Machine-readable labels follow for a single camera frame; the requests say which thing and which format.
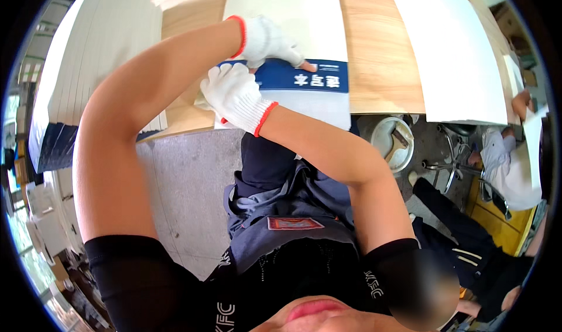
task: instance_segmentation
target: metal bucket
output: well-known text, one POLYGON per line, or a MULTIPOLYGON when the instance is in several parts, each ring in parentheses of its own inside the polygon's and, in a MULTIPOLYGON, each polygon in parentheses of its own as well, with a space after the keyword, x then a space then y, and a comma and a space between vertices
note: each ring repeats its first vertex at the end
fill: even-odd
POLYGON ((408 166, 412 160, 412 155, 414 154, 414 135, 412 134, 410 127, 404 122, 404 120, 390 116, 388 118, 383 118, 380 121, 374 121, 374 123, 366 126, 361 132, 361 136, 378 149, 384 158, 392 149, 391 133, 396 128, 396 124, 402 124, 410 133, 412 138, 410 140, 406 138, 409 142, 408 147, 406 149, 398 149, 388 163, 390 169, 395 175, 408 166))

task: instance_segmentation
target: white shirt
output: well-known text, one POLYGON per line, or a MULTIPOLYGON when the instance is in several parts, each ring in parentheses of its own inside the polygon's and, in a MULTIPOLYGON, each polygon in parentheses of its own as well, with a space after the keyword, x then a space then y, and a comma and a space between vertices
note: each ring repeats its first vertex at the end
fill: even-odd
POLYGON ((503 195, 509 209, 535 207, 541 201, 542 190, 532 187, 527 144, 516 148, 513 136, 503 139, 501 132, 490 129, 484 133, 483 141, 484 179, 503 195))

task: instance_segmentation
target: shoe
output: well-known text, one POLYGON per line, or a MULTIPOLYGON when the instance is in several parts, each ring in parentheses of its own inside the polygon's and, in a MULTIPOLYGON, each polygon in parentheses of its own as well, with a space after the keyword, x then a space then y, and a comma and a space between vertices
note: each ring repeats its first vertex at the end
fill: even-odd
POLYGON ((418 180, 419 176, 418 173, 415 171, 410 171, 410 173, 408 174, 408 182, 412 185, 412 187, 416 184, 416 181, 418 180))

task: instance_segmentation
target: red patch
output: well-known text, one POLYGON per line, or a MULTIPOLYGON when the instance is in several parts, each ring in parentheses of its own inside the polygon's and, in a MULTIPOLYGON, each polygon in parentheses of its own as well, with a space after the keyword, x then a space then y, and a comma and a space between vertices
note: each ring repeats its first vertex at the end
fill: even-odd
POLYGON ((310 217, 268 217, 268 229, 273 231, 322 229, 324 225, 310 217))

